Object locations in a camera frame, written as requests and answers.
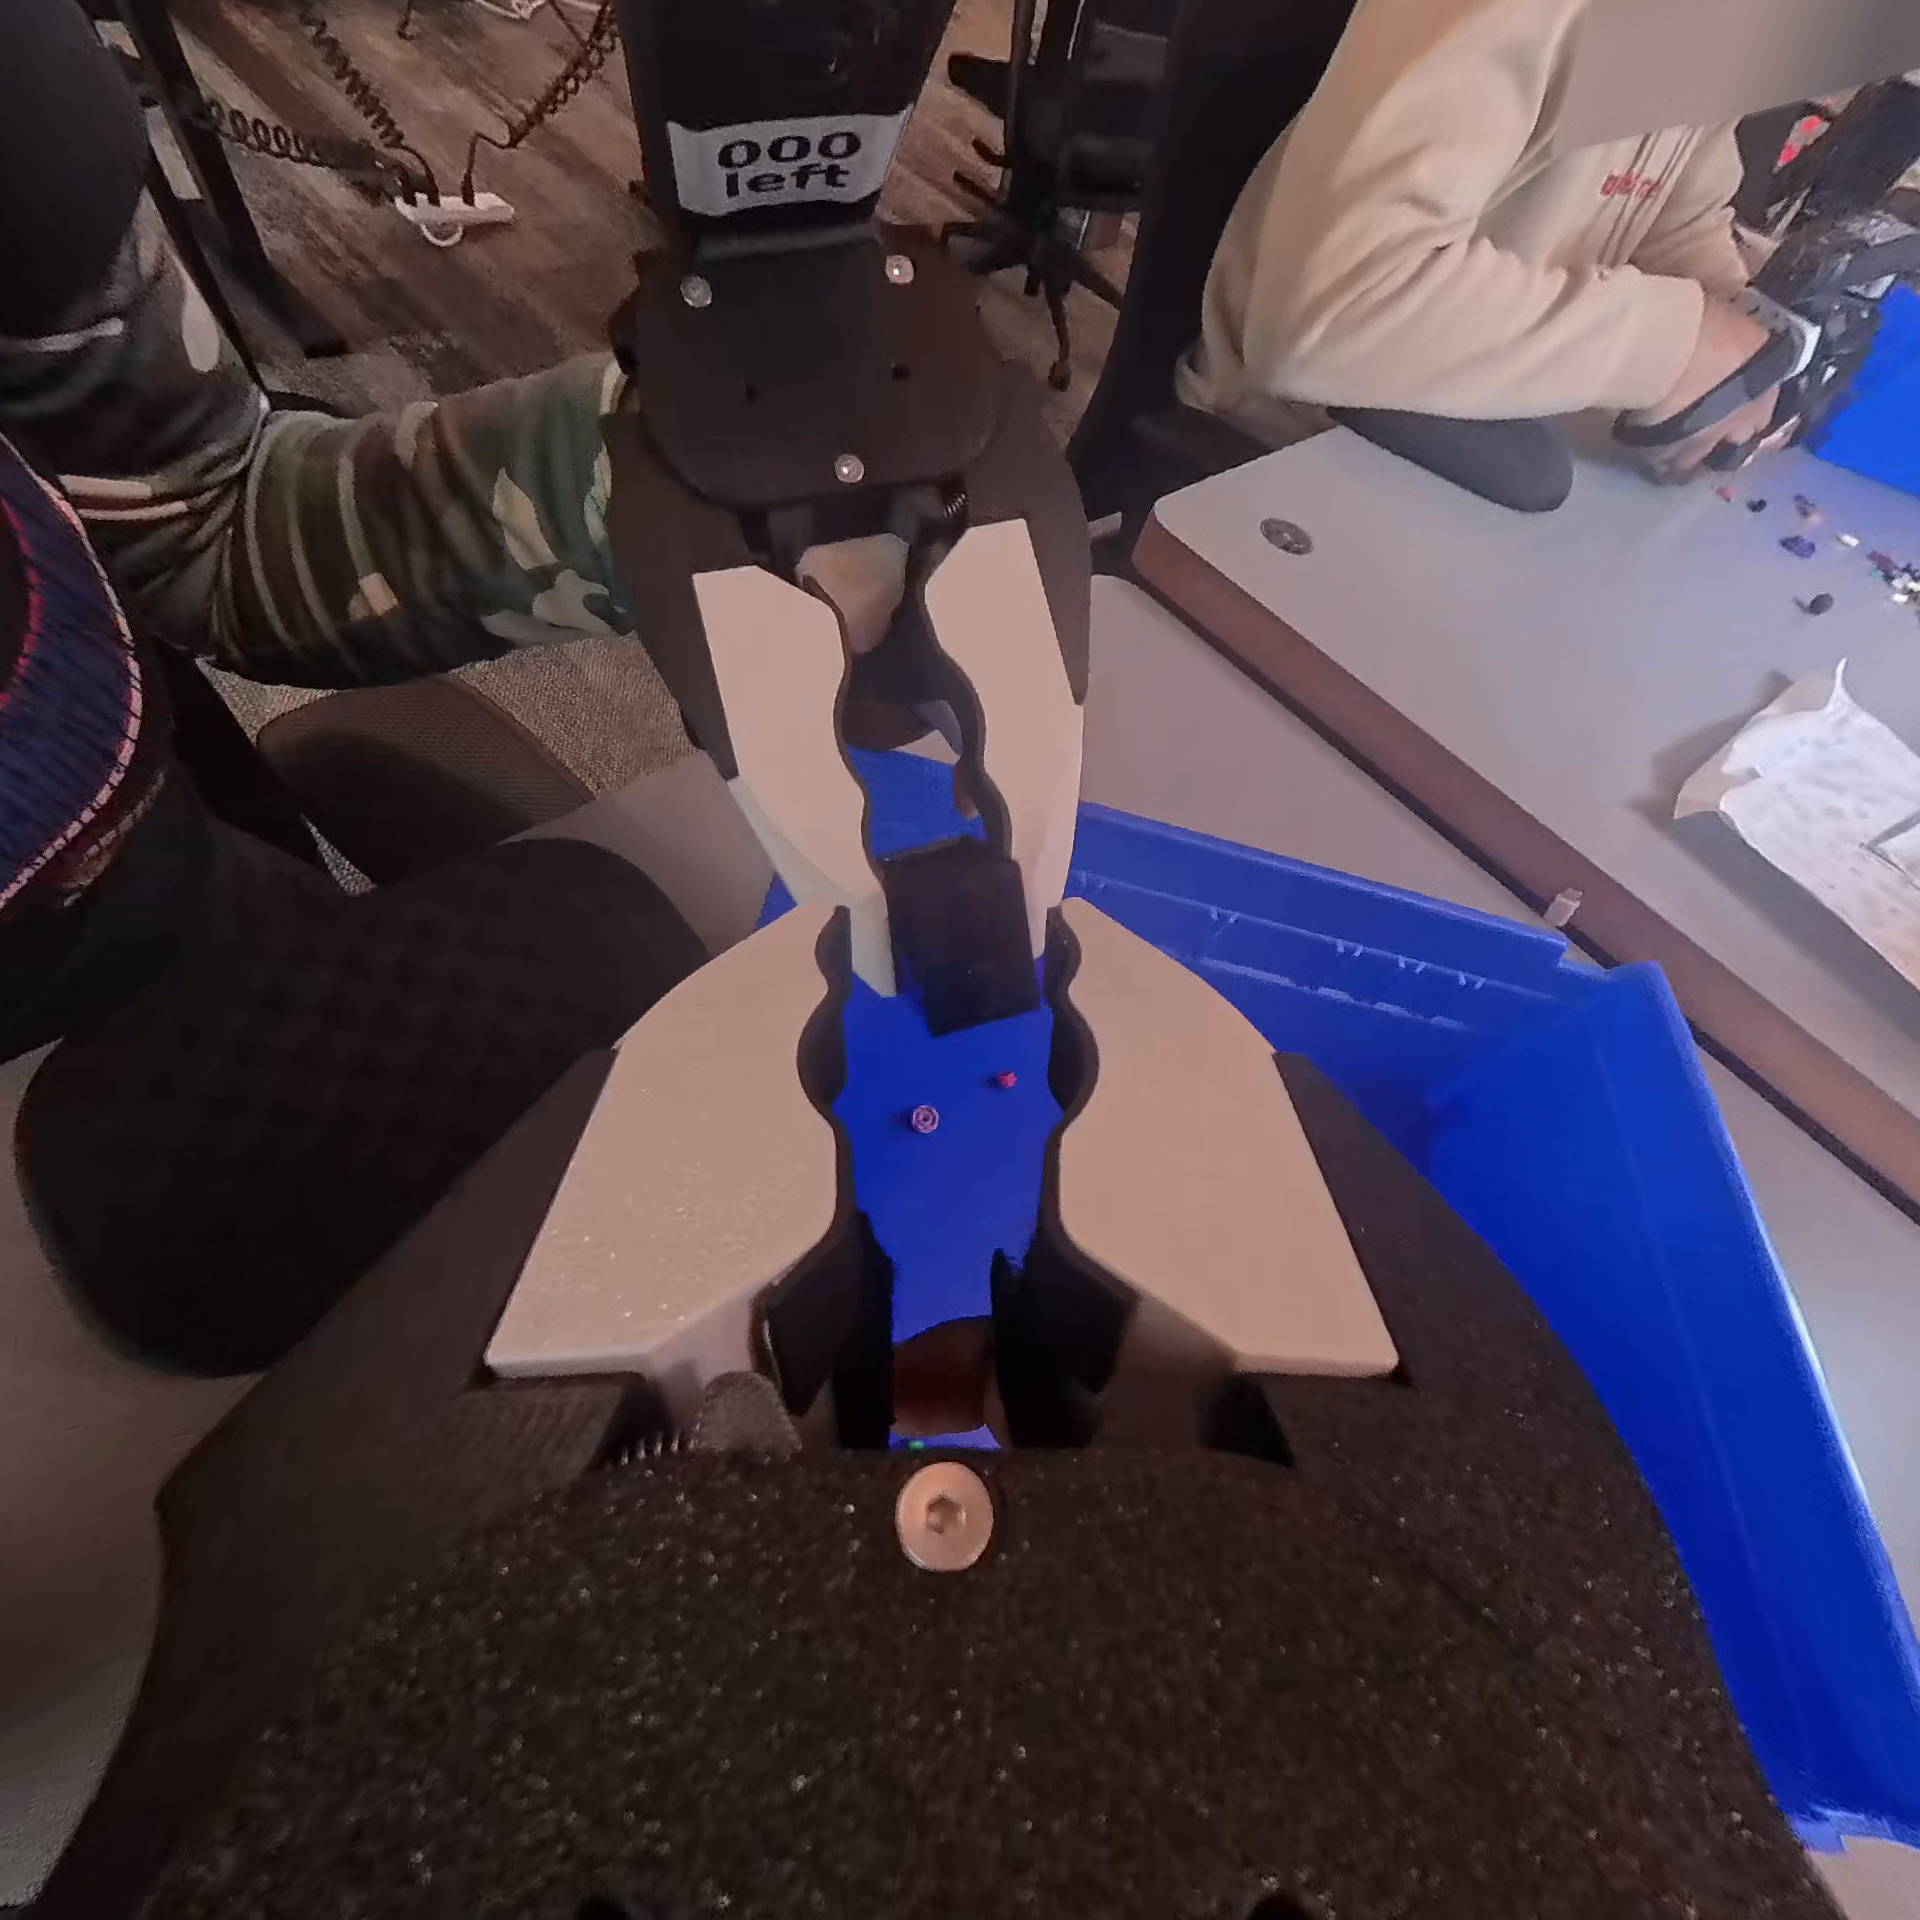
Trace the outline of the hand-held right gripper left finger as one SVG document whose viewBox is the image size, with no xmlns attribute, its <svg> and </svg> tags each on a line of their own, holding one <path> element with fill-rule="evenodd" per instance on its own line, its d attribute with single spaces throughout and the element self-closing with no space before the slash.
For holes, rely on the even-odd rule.
<svg viewBox="0 0 1920 1920">
<path fill-rule="evenodd" d="M 851 916 L 795 907 L 667 991 L 612 1065 L 487 1344 L 498 1380 L 754 1373 L 807 1413 L 870 1281 L 845 1084 Z"/>
</svg>

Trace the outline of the grey desk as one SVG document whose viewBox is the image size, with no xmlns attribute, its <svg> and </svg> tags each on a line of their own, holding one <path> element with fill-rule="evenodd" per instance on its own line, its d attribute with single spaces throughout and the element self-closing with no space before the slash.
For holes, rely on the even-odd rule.
<svg viewBox="0 0 1920 1920">
<path fill-rule="evenodd" d="M 1537 927 L 1537 912 L 1140 588 L 1099 582 L 1082 794 L 1141 818 Z M 3 1068 L 1 1881 L 26 1907 L 88 1808 L 140 1681 L 154 1499 L 247 1380 L 101 1347 L 28 1223 Z M 1715 1063 L 1702 1071 L 1792 1288 L 1897 1589 L 1915 1608 L 1915 1223 Z"/>
</svg>

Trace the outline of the black office chair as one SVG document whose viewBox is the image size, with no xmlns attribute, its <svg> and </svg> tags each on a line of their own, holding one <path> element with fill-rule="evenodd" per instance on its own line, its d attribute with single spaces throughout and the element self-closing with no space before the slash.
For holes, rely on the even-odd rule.
<svg viewBox="0 0 1920 1920">
<path fill-rule="evenodd" d="M 1261 445 L 1177 400 L 1224 228 L 1259 160 L 1318 88 L 1351 3 L 1173 5 L 1143 204 L 1098 382 L 1067 441 L 1107 550 L 1152 509 L 1255 461 Z"/>
</svg>

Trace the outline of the black toy brick base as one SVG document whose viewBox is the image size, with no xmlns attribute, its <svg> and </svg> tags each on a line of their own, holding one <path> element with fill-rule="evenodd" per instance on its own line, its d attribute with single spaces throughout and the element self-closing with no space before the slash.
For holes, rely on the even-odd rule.
<svg viewBox="0 0 1920 1920">
<path fill-rule="evenodd" d="M 934 1041 L 1037 1013 L 1042 979 L 1016 862 L 972 836 L 877 864 L 895 991 Z"/>
</svg>

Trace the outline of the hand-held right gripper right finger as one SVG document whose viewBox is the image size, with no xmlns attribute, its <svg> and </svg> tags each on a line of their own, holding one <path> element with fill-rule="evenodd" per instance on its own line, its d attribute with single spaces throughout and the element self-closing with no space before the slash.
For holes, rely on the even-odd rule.
<svg viewBox="0 0 1920 1920">
<path fill-rule="evenodd" d="M 1005 1406 L 1207 1406 L 1388 1380 L 1397 1347 L 1284 1083 L 1198 973 L 1090 901 L 1047 919 L 1033 1236 L 1000 1282 Z"/>
</svg>

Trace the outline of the black mesh cushion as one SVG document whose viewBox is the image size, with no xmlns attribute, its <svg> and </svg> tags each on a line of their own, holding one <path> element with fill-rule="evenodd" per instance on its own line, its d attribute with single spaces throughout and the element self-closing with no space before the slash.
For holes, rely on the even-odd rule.
<svg viewBox="0 0 1920 1920">
<path fill-rule="evenodd" d="M 212 839 L 155 970 L 22 1094 L 26 1219 L 84 1328 L 257 1375 L 561 1080 L 707 962 L 640 868 L 536 836 L 349 894 Z"/>
</svg>

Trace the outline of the person's dark clothing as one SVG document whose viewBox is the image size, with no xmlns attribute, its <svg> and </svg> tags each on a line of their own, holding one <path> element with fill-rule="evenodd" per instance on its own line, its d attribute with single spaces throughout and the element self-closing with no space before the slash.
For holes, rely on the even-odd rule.
<svg viewBox="0 0 1920 1920">
<path fill-rule="evenodd" d="M 204 882 L 173 705 L 80 516 L 1 451 L 1 1059 L 150 980 Z"/>
</svg>

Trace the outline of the person's left forearm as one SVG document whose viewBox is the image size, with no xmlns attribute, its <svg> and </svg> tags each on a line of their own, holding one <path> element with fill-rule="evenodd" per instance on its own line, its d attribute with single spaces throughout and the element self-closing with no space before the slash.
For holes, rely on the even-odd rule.
<svg viewBox="0 0 1920 1920">
<path fill-rule="evenodd" d="M 361 417 L 273 404 L 176 272 L 3 335 L 3 434 L 133 627 L 347 691 L 635 634 L 612 563 L 609 353 Z"/>
</svg>

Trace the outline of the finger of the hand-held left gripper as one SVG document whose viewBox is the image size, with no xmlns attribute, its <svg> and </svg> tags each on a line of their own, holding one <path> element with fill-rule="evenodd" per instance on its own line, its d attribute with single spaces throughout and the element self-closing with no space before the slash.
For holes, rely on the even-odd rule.
<svg viewBox="0 0 1920 1920">
<path fill-rule="evenodd" d="M 845 634 L 828 600 L 758 567 L 689 580 L 732 757 L 728 789 L 798 907 L 848 915 L 850 965 L 899 991 L 870 800 L 841 732 Z"/>
<path fill-rule="evenodd" d="M 923 576 L 919 613 L 960 794 L 1016 867 L 1025 921 L 1043 925 L 1066 892 L 1086 717 L 1025 523 L 968 529 Z"/>
</svg>

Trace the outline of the white paper sheet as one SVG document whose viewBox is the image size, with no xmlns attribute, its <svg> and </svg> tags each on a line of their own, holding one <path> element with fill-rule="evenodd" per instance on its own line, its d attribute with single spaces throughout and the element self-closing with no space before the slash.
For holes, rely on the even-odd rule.
<svg viewBox="0 0 1920 1920">
<path fill-rule="evenodd" d="M 1708 820 L 1918 987 L 1918 754 L 1850 691 L 1846 660 L 1790 683 L 1682 782 Z"/>
</svg>

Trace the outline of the blue plastic bin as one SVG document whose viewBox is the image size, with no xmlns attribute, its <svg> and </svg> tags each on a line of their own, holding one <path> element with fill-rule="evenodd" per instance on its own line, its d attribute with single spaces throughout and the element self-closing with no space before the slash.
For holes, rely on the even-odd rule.
<svg viewBox="0 0 1920 1920">
<path fill-rule="evenodd" d="M 1815 1848 L 1915 1848 L 1915 1627 L 1705 1074 L 1652 968 L 1083 807 L 1067 907 L 1232 1006 L 1298 1105 L 1401 1373 L 1198 1356 L 1140 1449 L 1270 1458 L 1367 1509 L 1342 1558 L 1425 1568 L 1494 1678 L 1571 1696 L 1600 1581 L 1692 1586 L 1708 1690 Z"/>
</svg>

